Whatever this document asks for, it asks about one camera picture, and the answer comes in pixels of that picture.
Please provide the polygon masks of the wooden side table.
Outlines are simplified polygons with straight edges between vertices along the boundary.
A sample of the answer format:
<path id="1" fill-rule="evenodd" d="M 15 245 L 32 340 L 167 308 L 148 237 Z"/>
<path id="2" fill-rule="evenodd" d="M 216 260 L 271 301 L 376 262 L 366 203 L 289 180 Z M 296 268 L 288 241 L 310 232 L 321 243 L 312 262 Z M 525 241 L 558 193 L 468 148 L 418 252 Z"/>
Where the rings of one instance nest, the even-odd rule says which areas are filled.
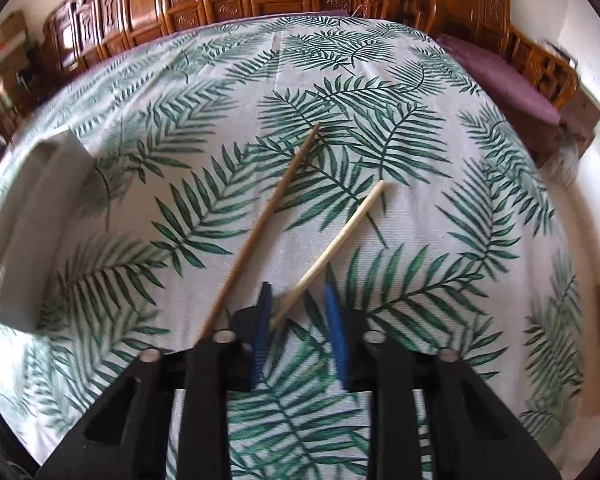
<path id="1" fill-rule="evenodd" d="M 583 86 L 580 86 L 570 101 L 560 110 L 560 123 L 550 127 L 541 136 L 540 146 L 535 148 L 536 166 L 541 168 L 560 148 L 575 146 L 578 158 L 591 146 L 594 129 L 600 121 L 600 103 Z"/>

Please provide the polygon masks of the metal rectangular tray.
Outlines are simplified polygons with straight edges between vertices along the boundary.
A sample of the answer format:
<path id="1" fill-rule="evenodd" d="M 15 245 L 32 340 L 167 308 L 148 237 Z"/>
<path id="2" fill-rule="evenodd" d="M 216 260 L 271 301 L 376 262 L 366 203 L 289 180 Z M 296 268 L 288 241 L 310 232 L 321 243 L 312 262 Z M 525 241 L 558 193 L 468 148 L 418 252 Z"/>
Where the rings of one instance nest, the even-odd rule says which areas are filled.
<path id="1" fill-rule="evenodd" d="M 0 173 L 0 324 L 38 326 L 47 281 L 91 154 L 67 127 L 16 148 Z"/>

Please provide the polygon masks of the white device on table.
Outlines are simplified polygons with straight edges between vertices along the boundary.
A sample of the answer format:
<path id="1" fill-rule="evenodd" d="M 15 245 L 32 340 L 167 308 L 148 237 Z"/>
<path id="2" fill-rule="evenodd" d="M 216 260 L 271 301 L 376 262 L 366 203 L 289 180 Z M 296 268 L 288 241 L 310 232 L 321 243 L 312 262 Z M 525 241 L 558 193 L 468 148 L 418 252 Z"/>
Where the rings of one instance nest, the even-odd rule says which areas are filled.
<path id="1" fill-rule="evenodd" d="M 580 86 L 592 96 L 596 104 L 600 105 L 600 73 L 585 62 L 579 61 L 559 44 L 546 40 L 545 45 L 551 48 L 556 55 L 561 56 L 576 71 Z"/>

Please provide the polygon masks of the leaf pattern tablecloth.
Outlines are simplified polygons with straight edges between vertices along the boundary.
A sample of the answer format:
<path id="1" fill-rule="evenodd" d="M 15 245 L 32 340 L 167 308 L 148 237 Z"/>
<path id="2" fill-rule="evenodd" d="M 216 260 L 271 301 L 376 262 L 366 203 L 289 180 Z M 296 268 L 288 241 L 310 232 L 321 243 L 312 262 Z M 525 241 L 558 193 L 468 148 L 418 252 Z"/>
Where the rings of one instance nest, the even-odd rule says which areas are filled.
<path id="1" fill-rule="evenodd" d="M 550 457 L 584 382 L 578 283 L 534 161 L 434 40 L 386 21 L 286 15 L 183 32 L 90 70 L 0 163 L 69 129 L 91 155 L 32 333 L 0 324 L 0 414 L 37 461 L 141 351 L 198 338 L 309 133 L 226 300 L 283 297 L 378 182 L 385 192 L 289 315 L 253 393 L 230 397 L 238 479 L 359 479 L 368 402 L 340 387 L 324 315 L 334 284 L 415 351 L 456 350 Z"/>

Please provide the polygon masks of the dark brown chopstick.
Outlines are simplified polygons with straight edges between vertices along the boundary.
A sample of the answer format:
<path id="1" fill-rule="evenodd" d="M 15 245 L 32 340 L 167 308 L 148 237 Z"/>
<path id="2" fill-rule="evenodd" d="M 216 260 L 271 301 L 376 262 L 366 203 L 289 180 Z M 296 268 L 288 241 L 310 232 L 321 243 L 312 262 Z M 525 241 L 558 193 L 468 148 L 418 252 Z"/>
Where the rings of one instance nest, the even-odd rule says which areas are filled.
<path id="1" fill-rule="evenodd" d="M 215 299 L 211 312 L 204 320 L 204 325 L 202 326 L 198 339 L 207 337 L 212 333 L 215 323 L 218 322 L 218 318 L 221 315 L 224 301 L 227 300 L 227 297 L 230 296 L 230 293 L 235 288 L 236 283 L 242 275 L 242 271 L 245 269 L 245 266 L 252 255 L 252 252 L 257 248 L 257 244 L 259 243 L 259 240 L 266 229 L 266 225 L 273 217 L 273 214 L 275 214 L 279 202 L 283 199 L 286 189 L 294 178 L 294 174 L 297 172 L 298 168 L 303 162 L 303 159 L 305 159 L 306 155 L 309 154 L 317 133 L 320 132 L 320 128 L 321 124 L 317 122 L 306 136 L 306 140 L 304 140 L 300 150 L 294 155 L 294 158 L 289 164 L 283 177 L 278 182 L 273 195 L 266 203 L 262 214 L 260 214 L 257 222 L 250 231 L 245 245 L 242 246 L 234 266 L 232 266 L 232 270 L 230 270 L 230 274 L 228 274 L 228 277 L 220 289 L 219 295 Z"/>

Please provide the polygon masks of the light wooden chopstick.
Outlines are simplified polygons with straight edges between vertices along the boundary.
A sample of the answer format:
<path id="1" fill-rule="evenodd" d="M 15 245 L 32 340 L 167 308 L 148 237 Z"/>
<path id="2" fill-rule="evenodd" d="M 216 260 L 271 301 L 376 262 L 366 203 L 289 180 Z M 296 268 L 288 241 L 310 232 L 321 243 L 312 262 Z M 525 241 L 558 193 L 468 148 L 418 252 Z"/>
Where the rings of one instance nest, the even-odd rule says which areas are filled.
<path id="1" fill-rule="evenodd" d="M 352 214 L 351 218 L 346 222 L 343 228 L 326 246 L 321 255 L 314 261 L 312 266 L 306 270 L 306 273 L 302 275 L 300 280 L 291 287 L 289 292 L 286 293 L 282 303 L 276 308 L 273 315 L 270 324 L 270 330 L 272 330 L 272 332 L 279 330 L 279 327 L 282 326 L 294 305 L 299 301 L 301 296 L 318 277 L 318 274 L 320 274 L 326 268 L 327 263 L 332 260 L 332 257 L 339 252 L 339 249 L 356 230 L 358 224 L 362 221 L 366 214 L 370 212 L 370 208 L 374 206 L 374 203 L 378 197 L 381 196 L 385 186 L 385 180 L 380 180 L 374 185 L 370 191 L 370 194 L 368 194 L 362 201 L 361 205 L 356 208 L 356 211 L 354 214 Z"/>

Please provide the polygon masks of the cardboard box stack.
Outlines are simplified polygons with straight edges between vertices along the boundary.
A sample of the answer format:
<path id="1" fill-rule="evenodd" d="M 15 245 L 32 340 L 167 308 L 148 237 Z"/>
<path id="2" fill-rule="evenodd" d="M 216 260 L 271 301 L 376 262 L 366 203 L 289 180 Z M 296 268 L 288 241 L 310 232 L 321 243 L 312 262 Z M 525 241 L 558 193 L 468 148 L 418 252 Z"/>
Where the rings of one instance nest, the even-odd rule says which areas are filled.
<path id="1" fill-rule="evenodd" d="M 0 115 L 29 115 L 38 105 L 35 44 L 26 18 L 17 10 L 0 25 Z"/>

